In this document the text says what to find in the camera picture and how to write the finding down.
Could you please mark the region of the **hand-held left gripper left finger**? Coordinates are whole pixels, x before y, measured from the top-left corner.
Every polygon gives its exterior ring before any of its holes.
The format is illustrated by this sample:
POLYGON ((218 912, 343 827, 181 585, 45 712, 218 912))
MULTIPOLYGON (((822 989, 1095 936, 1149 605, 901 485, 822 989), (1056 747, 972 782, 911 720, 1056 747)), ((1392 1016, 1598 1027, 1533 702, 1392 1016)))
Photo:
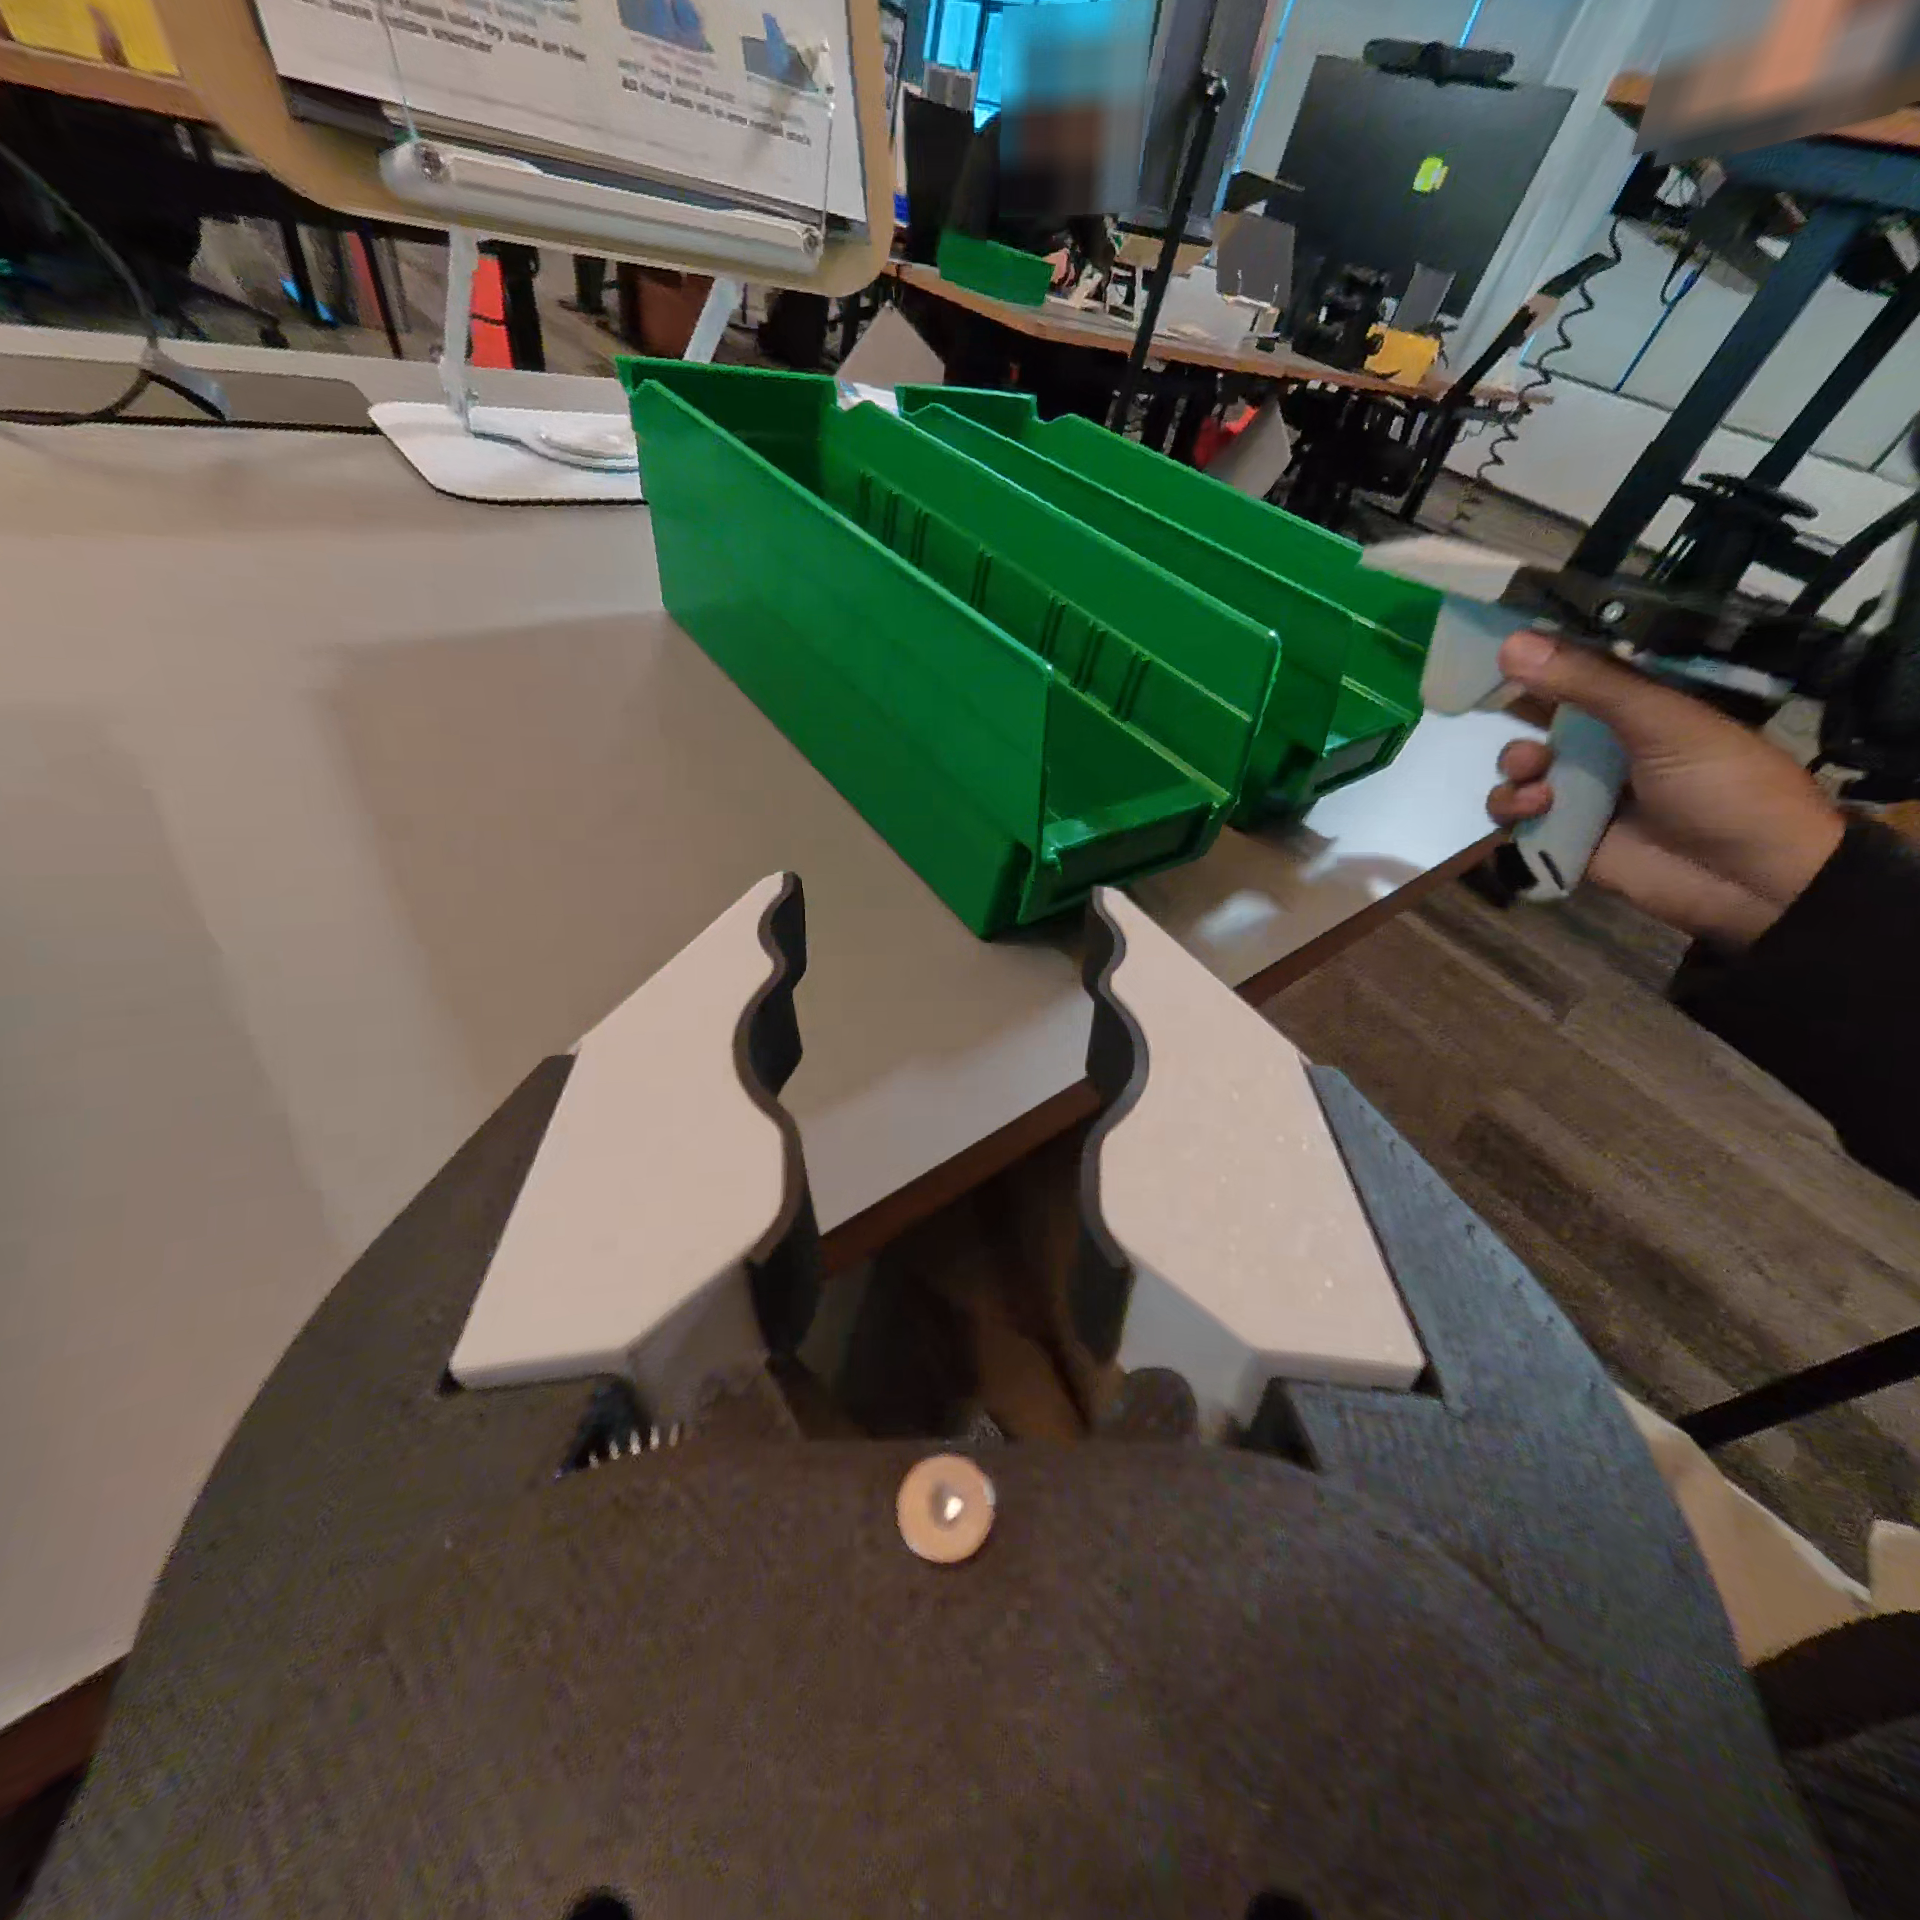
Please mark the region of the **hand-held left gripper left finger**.
POLYGON ((806 960, 801 880, 770 872, 575 1041, 454 1384, 621 1380, 648 1423, 694 1423, 797 1349, 820 1288, 784 1103, 806 960))

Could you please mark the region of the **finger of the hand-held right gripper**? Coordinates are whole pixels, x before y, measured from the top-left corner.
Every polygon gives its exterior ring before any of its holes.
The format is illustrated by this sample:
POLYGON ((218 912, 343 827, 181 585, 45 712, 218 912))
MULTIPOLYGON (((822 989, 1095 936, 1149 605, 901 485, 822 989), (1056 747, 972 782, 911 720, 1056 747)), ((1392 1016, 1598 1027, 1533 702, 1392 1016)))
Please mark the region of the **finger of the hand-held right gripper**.
POLYGON ((1520 560, 1466 539, 1397 537, 1366 543, 1359 561, 1376 575, 1437 591, 1421 675, 1429 712, 1490 712, 1520 696, 1502 670, 1503 645, 1533 623, 1520 560))

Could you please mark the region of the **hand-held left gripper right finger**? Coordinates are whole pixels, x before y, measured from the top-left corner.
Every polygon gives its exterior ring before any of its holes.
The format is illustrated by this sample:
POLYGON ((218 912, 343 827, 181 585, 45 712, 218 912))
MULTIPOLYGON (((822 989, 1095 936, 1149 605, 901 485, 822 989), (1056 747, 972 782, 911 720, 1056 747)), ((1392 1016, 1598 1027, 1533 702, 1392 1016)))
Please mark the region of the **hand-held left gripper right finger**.
POLYGON ((1095 1371, 1180 1382, 1207 1440, 1280 1382, 1407 1395, 1423 1343, 1304 1056, 1117 886, 1084 984, 1070 1331, 1095 1371))

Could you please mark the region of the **green plastic bin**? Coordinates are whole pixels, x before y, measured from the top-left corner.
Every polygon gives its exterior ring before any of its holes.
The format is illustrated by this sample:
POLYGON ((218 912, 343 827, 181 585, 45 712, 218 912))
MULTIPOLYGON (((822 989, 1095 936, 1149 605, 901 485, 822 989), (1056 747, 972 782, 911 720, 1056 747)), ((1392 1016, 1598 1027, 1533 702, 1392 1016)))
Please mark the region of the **green plastic bin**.
POLYGON ((1423 711, 1439 590, 1374 569, 1353 539, 1018 393, 904 387, 903 420, 1018 494, 1040 582, 1245 729, 1236 825, 1302 813, 1382 771, 1423 711))
POLYGON ((1047 254, 1006 247, 957 229, 938 233, 934 267, 951 288, 1018 309, 1045 307, 1056 275, 1047 254))
POLYGON ((1280 641, 991 469, 1031 399, 614 375, 664 611, 976 936, 1214 845, 1280 641))

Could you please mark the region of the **person's right forearm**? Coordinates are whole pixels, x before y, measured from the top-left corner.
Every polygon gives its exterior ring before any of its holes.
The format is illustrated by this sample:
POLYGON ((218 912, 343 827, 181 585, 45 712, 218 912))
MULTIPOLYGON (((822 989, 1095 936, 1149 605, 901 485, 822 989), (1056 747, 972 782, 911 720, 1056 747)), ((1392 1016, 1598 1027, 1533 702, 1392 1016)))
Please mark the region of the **person's right forearm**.
POLYGON ((1808 888, 1743 949, 1695 942, 1670 1003, 1918 1195, 1918 851, 1854 816, 1808 888))

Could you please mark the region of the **grey desk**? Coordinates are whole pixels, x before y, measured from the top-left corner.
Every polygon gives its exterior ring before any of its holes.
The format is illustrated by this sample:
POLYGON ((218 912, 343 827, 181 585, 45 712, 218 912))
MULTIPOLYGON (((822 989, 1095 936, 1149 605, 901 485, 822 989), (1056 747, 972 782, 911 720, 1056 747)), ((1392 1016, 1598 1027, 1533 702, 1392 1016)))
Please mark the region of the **grey desk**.
POLYGON ((264 358, 269 428, 4 428, 6 1723, 125 1655, 330 1281, 749 881, 805 881, 846 1248, 1086 1059, 1071 931, 972 936, 664 617, 645 510, 441 496, 358 428, 430 373, 264 358))

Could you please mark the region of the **person's right hand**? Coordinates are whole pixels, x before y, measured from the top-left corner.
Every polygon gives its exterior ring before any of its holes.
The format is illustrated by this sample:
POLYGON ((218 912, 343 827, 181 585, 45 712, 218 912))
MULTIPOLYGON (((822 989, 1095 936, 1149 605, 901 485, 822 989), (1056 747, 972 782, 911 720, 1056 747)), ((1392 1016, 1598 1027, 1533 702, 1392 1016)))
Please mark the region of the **person's right hand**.
POLYGON ((1622 795, 1586 876, 1690 942, 1754 943, 1840 845, 1845 816, 1816 782, 1687 693, 1541 630, 1508 636, 1498 670, 1610 731, 1622 795))

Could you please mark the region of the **wood-top workbench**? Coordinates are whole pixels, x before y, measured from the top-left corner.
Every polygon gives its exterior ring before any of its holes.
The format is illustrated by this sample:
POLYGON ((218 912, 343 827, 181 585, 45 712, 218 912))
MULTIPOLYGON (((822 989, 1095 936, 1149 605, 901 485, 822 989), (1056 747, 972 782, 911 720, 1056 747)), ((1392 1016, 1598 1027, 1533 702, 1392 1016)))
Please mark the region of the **wood-top workbench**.
MULTIPOLYGON (((1134 348, 1134 332, 1117 319, 1095 317, 1070 301, 1049 299, 1042 307, 1022 307, 981 295, 936 275, 934 267, 911 260, 887 260, 879 277, 892 281, 895 289, 917 289, 945 301, 973 317, 990 319, 1026 341, 1049 345, 1084 348, 1128 361, 1134 348)), ((1289 348, 1218 348, 1212 343, 1186 341, 1173 332, 1157 332, 1144 351, 1148 367, 1193 367, 1212 369, 1234 377, 1257 377, 1268 381, 1329 387, 1356 393, 1377 393, 1392 399, 1417 399, 1439 405, 1456 381, 1439 373, 1426 373, 1414 381, 1400 381, 1369 369, 1329 367, 1297 355, 1289 348)))

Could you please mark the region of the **wide black monitor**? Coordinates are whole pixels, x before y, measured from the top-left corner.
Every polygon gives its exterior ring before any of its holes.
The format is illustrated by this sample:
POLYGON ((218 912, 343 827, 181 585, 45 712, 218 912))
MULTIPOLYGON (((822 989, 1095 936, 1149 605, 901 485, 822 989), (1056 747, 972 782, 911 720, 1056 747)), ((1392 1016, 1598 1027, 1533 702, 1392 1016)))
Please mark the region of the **wide black monitor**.
POLYGON ((1449 279, 1437 313, 1462 319, 1574 97, 1317 56, 1280 158, 1295 265, 1377 272, 1392 296, 1429 270, 1449 279))

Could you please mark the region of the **black stand pole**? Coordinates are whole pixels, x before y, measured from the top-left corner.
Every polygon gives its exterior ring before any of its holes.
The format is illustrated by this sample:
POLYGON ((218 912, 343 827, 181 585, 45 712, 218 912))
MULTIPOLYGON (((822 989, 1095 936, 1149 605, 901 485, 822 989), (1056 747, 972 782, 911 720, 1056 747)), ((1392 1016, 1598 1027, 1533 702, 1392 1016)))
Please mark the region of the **black stand pole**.
POLYGON ((1193 212, 1193 200, 1198 191, 1199 175, 1205 172, 1205 163, 1209 156, 1209 143, 1214 137, 1215 121, 1221 116, 1221 108, 1226 97, 1226 80, 1223 72, 1202 64, 1193 91, 1191 91, 1191 111, 1184 140, 1184 156, 1182 166, 1177 174, 1173 200, 1168 216, 1161 229, 1159 254, 1153 259, 1151 272, 1144 279, 1143 301, 1138 307, 1135 317, 1135 335, 1128 350, 1128 358, 1124 364, 1124 373, 1113 393, 1110 411, 1108 411, 1108 430, 1122 432, 1130 411, 1134 399, 1144 373, 1148 355, 1151 351, 1153 339, 1161 329, 1161 309, 1168 295, 1170 279, 1177 267, 1177 256, 1184 244, 1184 233, 1189 225, 1189 216, 1193 212))

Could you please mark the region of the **tall upright monitor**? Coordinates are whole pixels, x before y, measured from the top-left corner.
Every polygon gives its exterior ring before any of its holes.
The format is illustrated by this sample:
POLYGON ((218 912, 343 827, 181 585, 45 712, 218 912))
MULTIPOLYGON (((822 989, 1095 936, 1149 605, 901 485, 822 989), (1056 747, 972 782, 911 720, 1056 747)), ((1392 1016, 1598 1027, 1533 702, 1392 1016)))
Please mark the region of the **tall upright monitor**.
POLYGON ((1161 229, 1193 153, 1186 236, 1212 236, 1273 36, 1273 1, 1159 1, 1149 44, 1143 156, 1127 222, 1161 229))

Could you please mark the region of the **wooden document stand white base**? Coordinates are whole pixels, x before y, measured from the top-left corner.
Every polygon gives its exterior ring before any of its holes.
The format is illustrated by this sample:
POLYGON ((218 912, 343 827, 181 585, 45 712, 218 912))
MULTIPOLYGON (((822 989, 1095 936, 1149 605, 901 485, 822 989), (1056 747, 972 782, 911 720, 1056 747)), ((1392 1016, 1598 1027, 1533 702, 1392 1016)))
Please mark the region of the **wooden document stand white base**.
POLYGON ((280 185, 350 216, 445 230, 438 396, 369 407, 375 430, 445 496, 495 504, 641 501, 623 403, 583 411, 559 399, 479 399, 468 289, 485 243, 709 279, 682 351, 694 364, 712 358, 748 286, 844 296, 861 289, 889 254, 895 166, 876 1, 818 1, 848 7, 864 225, 672 195, 458 129, 417 132, 378 103, 282 80, 256 4, 158 4, 158 13, 209 118, 280 185))

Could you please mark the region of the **dark metal desk frame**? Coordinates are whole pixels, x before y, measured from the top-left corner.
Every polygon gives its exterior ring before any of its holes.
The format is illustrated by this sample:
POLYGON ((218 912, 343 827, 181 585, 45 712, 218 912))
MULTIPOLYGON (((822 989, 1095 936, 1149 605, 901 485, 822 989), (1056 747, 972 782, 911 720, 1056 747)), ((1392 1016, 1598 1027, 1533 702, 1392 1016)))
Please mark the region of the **dark metal desk frame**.
POLYGON ((1606 497, 1574 548, 1574 572, 1592 579, 1618 573, 1668 496, 1688 480, 1710 437, 1722 428, 1743 391, 1836 275, 1847 248, 1868 237, 1876 222, 1914 215, 1914 110, 1902 110, 1892 121, 1894 132, 1880 137, 1813 135, 1740 151, 1721 163, 1727 185, 1786 198, 1806 220, 1668 422, 1606 497))

